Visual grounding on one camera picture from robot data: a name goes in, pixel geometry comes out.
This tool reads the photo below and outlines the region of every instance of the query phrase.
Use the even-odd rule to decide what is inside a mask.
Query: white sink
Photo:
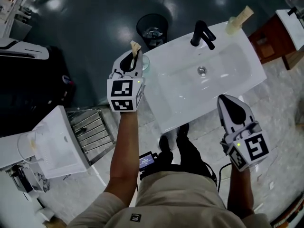
[[[218,95],[238,97],[266,79],[244,31],[229,36],[226,24],[209,27],[217,37],[214,50],[203,40],[192,46],[190,33],[145,53],[144,94],[162,133],[216,109]],[[198,67],[206,69],[204,76]]]

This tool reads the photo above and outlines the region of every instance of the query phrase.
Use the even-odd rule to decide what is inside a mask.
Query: logo on shorts
[[[142,215],[140,214],[132,214],[130,221],[141,222]]]

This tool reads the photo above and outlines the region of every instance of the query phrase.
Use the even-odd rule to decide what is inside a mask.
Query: sink drain
[[[207,69],[204,66],[198,67],[198,74],[201,76],[205,76],[207,73]]]

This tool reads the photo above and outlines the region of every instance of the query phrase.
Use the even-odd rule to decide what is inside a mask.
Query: marble floor
[[[251,168],[251,180],[256,212],[266,213],[269,220],[273,220],[304,190],[304,129],[296,127],[296,123],[304,123],[301,119],[304,111],[304,60],[286,71],[283,61],[277,59],[265,64],[264,70],[267,80],[243,94],[243,98],[251,106],[262,129],[267,131],[271,143],[270,157]],[[118,123],[119,116],[113,117]],[[217,110],[190,122],[189,139],[217,175],[219,169],[229,163],[219,144],[223,134]],[[140,154],[160,152],[160,135],[157,122],[143,99],[139,107]],[[180,163],[176,132],[169,132],[168,138],[173,161]],[[113,151],[110,151],[98,161],[93,167],[96,171],[89,170],[82,177],[61,183],[41,195],[41,200],[68,223],[104,190],[109,181],[112,155]],[[222,171],[219,194],[225,203],[230,171],[231,167]]]

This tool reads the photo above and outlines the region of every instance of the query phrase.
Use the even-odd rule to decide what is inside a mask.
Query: black trash can
[[[167,42],[168,26],[164,16],[151,13],[137,22],[136,31],[151,50]]]

